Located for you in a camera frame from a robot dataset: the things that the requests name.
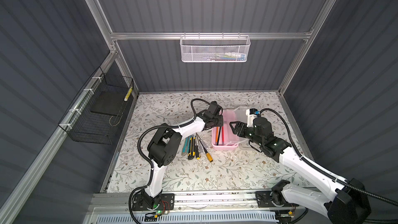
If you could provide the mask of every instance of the wire basket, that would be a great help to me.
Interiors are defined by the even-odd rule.
[[[181,36],[183,62],[246,62],[249,54],[249,36],[236,37]]]
[[[73,112],[70,120],[58,125],[73,141],[97,144],[118,142],[127,120],[128,112],[125,110],[129,109],[127,106],[131,106],[134,98],[130,95],[132,88],[132,78],[103,73],[90,89],[84,89],[85,95],[81,103],[73,109],[69,108],[67,112]],[[120,109],[116,115],[92,112],[92,107],[102,92],[124,94],[129,97],[125,97],[127,101],[122,99],[118,103]]]

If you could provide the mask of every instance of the table surface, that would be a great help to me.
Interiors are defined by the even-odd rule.
[[[259,110],[272,108],[285,118],[290,127],[275,92],[141,94],[138,97],[107,192],[131,192],[134,188],[146,183],[150,166],[138,154],[138,138],[152,126],[162,123],[174,125],[190,119],[193,115],[190,101],[194,98],[217,101],[224,109],[235,109],[240,106]],[[194,106],[197,112],[207,108],[206,104],[201,102],[195,102]],[[263,117],[272,123],[275,136],[288,140],[286,128],[276,115],[264,112]],[[301,151],[291,127],[290,130],[293,140]],[[154,132],[147,134],[142,141],[142,150],[146,155],[148,155],[147,145]],[[187,156],[181,155],[184,143],[182,141],[176,158],[167,167],[163,179],[164,191],[269,189],[281,179],[301,187],[313,187],[290,168],[262,153],[248,150],[246,144],[233,151],[216,151],[211,146],[211,130],[199,132],[199,135],[210,148],[209,153],[214,161],[210,163],[206,157],[188,160]]]

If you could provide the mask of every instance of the black wire basket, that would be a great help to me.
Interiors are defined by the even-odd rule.
[[[86,92],[83,92],[85,95],[81,103],[71,109],[72,103],[64,114],[65,117],[69,111],[72,111],[69,122],[60,122],[58,125],[73,141],[97,144],[118,142],[134,98],[131,95],[133,79],[102,73],[94,85],[84,91]],[[97,101],[101,101],[105,95],[116,95],[114,99],[117,100],[105,102],[98,107]],[[114,113],[102,112],[101,108],[106,108],[109,103],[113,105]]]

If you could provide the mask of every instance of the light blue slotted cable duct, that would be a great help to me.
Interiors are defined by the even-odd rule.
[[[279,222],[275,213],[269,211],[231,211],[231,212],[178,212],[158,217],[157,221],[144,221],[145,214],[135,214],[141,223],[213,223],[213,222]],[[99,214],[97,224],[135,224],[129,214]]]

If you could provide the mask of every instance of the corrugated panel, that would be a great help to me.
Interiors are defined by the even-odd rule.
[[[0,15],[2,206],[56,129],[73,97],[102,63],[109,49],[84,0],[0,0]],[[102,151],[105,148],[84,149],[82,146],[66,142],[62,148],[63,163],[72,160],[76,166],[74,170],[87,173],[86,177],[101,185],[99,175],[104,175],[102,172],[106,168],[102,162],[106,157]],[[94,165],[96,159],[102,163]],[[85,167],[82,160],[93,165]],[[79,218],[73,221],[78,223],[91,198],[88,191],[94,192],[93,188],[89,188],[87,182],[79,181],[73,173],[68,174],[69,179],[62,176],[61,167],[52,172],[54,174],[46,172],[47,176],[39,182],[39,189],[31,198],[39,199],[36,206],[46,209],[46,214],[76,216],[79,213]],[[52,184],[42,187],[46,180]],[[66,192],[68,187],[71,197],[82,189],[87,191],[84,203],[74,203],[79,208],[55,204],[65,199],[45,197],[53,191]],[[28,207],[24,207],[23,212],[32,218],[29,220],[32,222],[44,216]]]
[[[253,40],[248,61],[186,63],[177,40],[120,40],[140,92],[278,89],[301,40]]]
[[[285,97],[315,160],[398,200],[398,0],[338,0]],[[397,218],[371,199],[372,215]]]
[[[113,32],[304,32],[325,0],[99,0]]]

